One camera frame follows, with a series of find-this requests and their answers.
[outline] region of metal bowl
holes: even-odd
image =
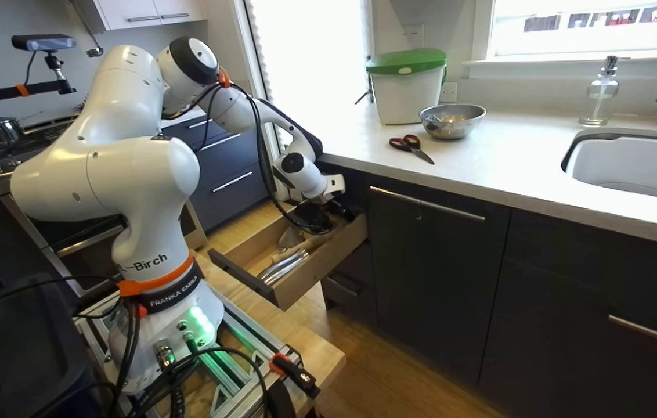
[[[454,141],[471,133],[471,128],[487,113],[479,104],[437,104],[421,111],[424,133],[440,141]]]

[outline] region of open drawer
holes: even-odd
[[[367,219],[361,213],[350,223],[332,221],[334,228],[329,231],[302,237],[303,251],[295,251],[299,244],[282,251],[278,240],[289,229],[282,215],[259,215],[255,223],[244,219],[245,228],[220,235],[242,237],[245,229],[245,237],[231,244],[231,237],[216,240],[214,235],[208,258],[272,305],[288,309],[367,240]],[[292,262],[285,262],[288,266],[264,274],[278,260],[288,260],[288,252],[295,255]]]

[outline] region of soap bottle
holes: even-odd
[[[580,126],[606,126],[612,111],[616,96],[619,92],[619,80],[616,77],[618,55],[606,55],[601,71],[587,85],[587,106],[578,118]]]

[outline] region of cabinet handle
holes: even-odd
[[[252,177],[252,172],[245,172],[245,174],[242,174],[242,177],[234,177],[234,178],[229,178],[228,184],[220,184],[220,185],[212,187],[212,193],[216,194],[216,193],[220,193],[220,191],[226,191],[226,187],[231,187],[234,184],[240,184],[240,181],[244,181],[244,178],[249,178],[249,177]]]
[[[165,15],[133,15],[133,18],[126,18],[127,22],[141,22],[141,20],[163,20]]]
[[[417,197],[401,194],[401,193],[395,193],[395,191],[385,191],[385,187],[375,187],[375,185],[370,185],[370,191],[395,197],[395,200],[404,200],[404,201],[411,201],[411,205],[429,206],[429,209],[437,209],[437,210],[443,210],[443,213],[453,213],[453,215],[460,215],[460,219],[469,219],[469,221],[475,221],[475,223],[487,221],[481,213],[462,210],[462,209],[454,209],[454,206],[443,206],[443,205],[417,200]]]
[[[185,126],[185,129],[195,129],[195,128],[201,128],[201,126],[206,126],[206,123],[208,123],[208,118],[197,121],[197,123],[190,123],[190,126]]]
[[[180,14],[163,14],[163,18],[187,18],[190,14],[187,11],[180,11]]]
[[[127,22],[141,22],[141,20],[165,20],[165,18],[187,18],[190,14],[156,14],[156,15],[133,15],[126,18]]]
[[[634,329],[634,331],[638,331],[638,335],[646,335],[646,337],[657,339],[657,329],[646,328],[646,324],[641,324],[641,323],[632,323],[632,321],[626,321],[626,317],[623,317],[623,316],[616,316],[616,314],[608,314],[608,321],[611,321],[612,324],[618,324],[618,328],[626,328],[626,329]]]
[[[219,139],[219,141],[214,141],[214,143],[206,143],[206,145],[204,145],[204,149],[199,149],[199,151],[208,151],[208,149],[214,149],[214,145],[220,145],[220,143],[234,141],[236,136],[242,136],[242,133],[240,133],[240,134],[223,136],[223,139]]]
[[[338,280],[338,279],[334,279],[334,277],[327,277],[324,280],[327,280],[327,284],[332,284],[334,288],[338,288],[338,289],[349,293],[350,296],[360,296],[360,289],[354,289],[354,288],[350,288],[350,286],[342,284],[342,280]]]

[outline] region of white container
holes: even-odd
[[[421,111],[437,104],[445,71],[438,49],[411,49],[370,61],[372,92],[381,123],[421,123]]]

